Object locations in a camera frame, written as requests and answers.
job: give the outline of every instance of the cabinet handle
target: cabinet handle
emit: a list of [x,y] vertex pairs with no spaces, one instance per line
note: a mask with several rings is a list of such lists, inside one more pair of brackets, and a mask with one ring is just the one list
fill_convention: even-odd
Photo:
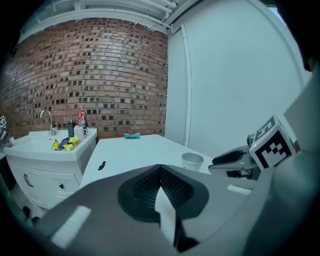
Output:
[[32,185],[30,184],[30,182],[28,181],[28,175],[26,175],[26,174],[24,173],[24,174],[23,174],[23,178],[24,178],[24,180],[25,180],[25,182],[27,183],[28,186],[30,186],[31,188],[34,188],[34,186],[32,186]]

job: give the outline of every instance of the tiled floor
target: tiled floor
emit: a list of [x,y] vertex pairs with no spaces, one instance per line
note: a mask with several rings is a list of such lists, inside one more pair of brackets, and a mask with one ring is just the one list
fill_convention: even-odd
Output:
[[22,192],[18,183],[15,184],[14,188],[10,191],[14,201],[22,209],[24,206],[27,206],[30,209],[30,219],[33,217],[42,218],[42,216],[47,212],[46,209],[33,205],[26,195]]

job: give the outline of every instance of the white table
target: white table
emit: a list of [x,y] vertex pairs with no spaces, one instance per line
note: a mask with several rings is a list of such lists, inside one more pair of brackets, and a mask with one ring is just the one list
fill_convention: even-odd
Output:
[[[204,158],[200,172],[210,174],[208,166],[212,158],[188,147],[175,143],[160,135],[145,135],[139,139],[100,139],[86,166],[80,188],[113,175],[156,164],[182,166],[181,155],[197,153]],[[103,161],[105,167],[98,170]]]

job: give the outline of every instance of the plastic cup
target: plastic cup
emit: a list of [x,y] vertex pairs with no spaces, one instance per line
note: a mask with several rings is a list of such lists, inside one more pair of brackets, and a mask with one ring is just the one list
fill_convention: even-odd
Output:
[[188,170],[199,172],[204,158],[195,153],[184,153],[182,156],[182,167]]

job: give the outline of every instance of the faucet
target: faucet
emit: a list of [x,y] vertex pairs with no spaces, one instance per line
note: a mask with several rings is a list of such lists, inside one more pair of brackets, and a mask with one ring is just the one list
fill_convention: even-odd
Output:
[[47,111],[47,112],[49,113],[49,115],[50,115],[50,135],[51,135],[51,136],[54,136],[54,135],[56,135],[56,130],[57,130],[58,128],[57,128],[57,127],[56,127],[56,128],[53,128],[53,126],[52,126],[52,116],[51,116],[51,112],[50,112],[49,110],[47,110],[47,109],[42,110],[42,111],[41,111],[41,114],[40,114],[40,118],[42,118],[44,112],[46,112],[46,111]]

